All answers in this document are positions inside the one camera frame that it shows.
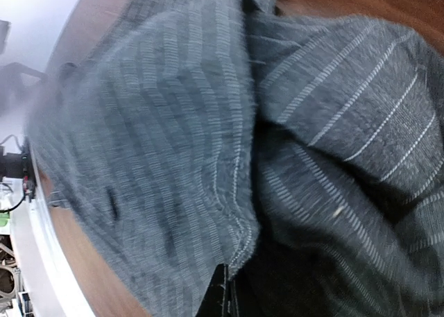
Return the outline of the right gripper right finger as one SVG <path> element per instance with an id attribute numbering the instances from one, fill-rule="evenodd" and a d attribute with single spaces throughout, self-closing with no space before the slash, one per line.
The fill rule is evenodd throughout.
<path id="1" fill-rule="evenodd" d="M 241 317 L 241 290 L 238 281 L 233 279 L 230 283 L 230 313 L 233 317 Z"/>

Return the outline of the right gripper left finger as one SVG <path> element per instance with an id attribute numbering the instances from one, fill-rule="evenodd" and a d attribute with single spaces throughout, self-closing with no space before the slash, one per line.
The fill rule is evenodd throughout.
<path id="1" fill-rule="evenodd" d="M 196 317 L 228 317 L 230 302 L 230 281 L 228 266 L 219 264 L 214 271 L 210 284 Z"/>

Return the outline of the black striped shirt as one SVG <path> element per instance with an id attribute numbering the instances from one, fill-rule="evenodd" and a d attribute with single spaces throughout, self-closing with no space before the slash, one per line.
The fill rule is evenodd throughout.
<path id="1" fill-rule="evenodd" d="M 411 28 L 132 0 L 26 135 L 152 316 L 219 264 L 242 316 L 443 315 L 443 57 Z"/>

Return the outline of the front aluminium rail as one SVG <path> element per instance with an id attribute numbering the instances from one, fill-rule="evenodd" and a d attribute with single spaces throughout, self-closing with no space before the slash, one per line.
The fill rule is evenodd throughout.
<path id="1" fill-rule="evenodd" d="M 34 184 L 32 199 L 10 213 L 11 241 L 24 288 L 35 316 L 93 316 L 58 241 L 40 186 L 40 177 L 25 157 L 27 182 Z"/>

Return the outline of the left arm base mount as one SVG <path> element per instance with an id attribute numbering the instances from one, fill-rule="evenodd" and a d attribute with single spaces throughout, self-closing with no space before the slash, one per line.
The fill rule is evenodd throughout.
<path id="1" fill-rule="evenodd" d="M 18 153 L 7 153 L 3 146 L 11 137 L 16 141 L 19 147 Z M 31 147 L 28 137 L 25 137 L 22 144 L 18 144 L 18 138 L 15 135 L 8 135 L 1 142 L 1 180 L 3 178 L 21 179 L 23 185 L 23 197 L 17 204 L 17 207 L 28 199 L 29 202 L 35 197 L 37 179 L 31 158 Z"/>

